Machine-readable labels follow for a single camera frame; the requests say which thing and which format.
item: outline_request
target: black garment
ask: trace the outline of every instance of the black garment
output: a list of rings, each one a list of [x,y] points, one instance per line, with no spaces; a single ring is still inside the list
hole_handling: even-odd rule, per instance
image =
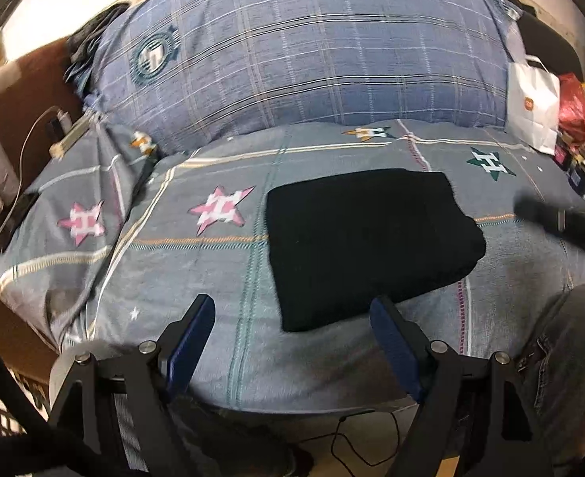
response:
[[[270,264],[287,332],[450,285],[484,256],[482,232],[439,172],[371,170],[268,192]]]
[[[64,82],[73,84],[76,88],[75,93],[80,98],[89,93],[91,65],[102,34],[113,20],[129,8],[129,5],[126,2],[113,4],[96,14],[67,38],[67,50],[72,64],[64,74]]]

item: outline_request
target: floor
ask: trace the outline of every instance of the floor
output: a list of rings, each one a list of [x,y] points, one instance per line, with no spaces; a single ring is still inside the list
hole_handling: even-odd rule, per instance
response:
[[[369,463],[374,464],[390,457],[396,450],[396,427],[390,414],[394,414],[400,432],[400,441],[403,442],[418,405],[409,398],[389,404],[386,411],[349,417],[339,429],[345,434],[357,452]],[[303,416],[288,419],[275,419],[268,426],[276,434],[281,435],[291,443],[298,443],[315,459],[315,466],[310,477],[352,477],[348,471],[330,453],[332,436],[319,440],[301,440],[323,436],[335,431],[342,413],[318,416]],[[365,465],[348,446],[343,438],[337,438],[334,444],[335,454],[349,467],[355,477],[383,477],[386,475],[393,458],[380,465],[369,467]],[[437,477],[451,477],[455,470],[455,460],[446,460],[439,470]]]

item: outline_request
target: jeans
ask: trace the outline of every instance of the jeans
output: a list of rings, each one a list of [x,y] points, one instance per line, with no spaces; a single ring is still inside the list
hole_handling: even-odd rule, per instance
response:
[[[585,456],[585,285],[549,301],[517,359],[556,477]]]

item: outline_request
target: metal screw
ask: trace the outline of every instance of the metal screw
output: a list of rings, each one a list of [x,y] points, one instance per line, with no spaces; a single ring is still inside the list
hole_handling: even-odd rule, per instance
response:
[[[429,345],[432,352],[444,353],[447,351],[447,344],[443,341],[432,341]]]
[[[79,355],[76,355],[74,357],[74,360],[76,361],[77,364],[80,364],[81,366],[85,366],[91,360],[91,353],[89,353],[89,352],[80,353]]]
[[[143,343],[140,343],[138,349],[140,350],[140,353],[147,355],[148,353],[153,353],[156,347],[157,344],[155,341],[144,341]]]
[[[502,365],[511,362],[511,357],[508,356],[505,352],[495,352],[494,358]]]

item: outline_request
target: orange stripe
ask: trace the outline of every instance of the orange stripe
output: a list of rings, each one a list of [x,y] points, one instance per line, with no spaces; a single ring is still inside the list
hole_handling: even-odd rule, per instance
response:
[[[485,221],[501,221],[503,219],[513,219],[515,215],[513,213],[507,213],[505,215],[495,215],[493,217],[480,217],[474,219],[477,223],[484,223]]]
[[[137,240],[136,243],[144,245],[159,245],[163,243],[224,243],[224,242],[260,242],[268,240],[268,235],[258,237],[214,237],[214,238],[158,238],[155,240]]]

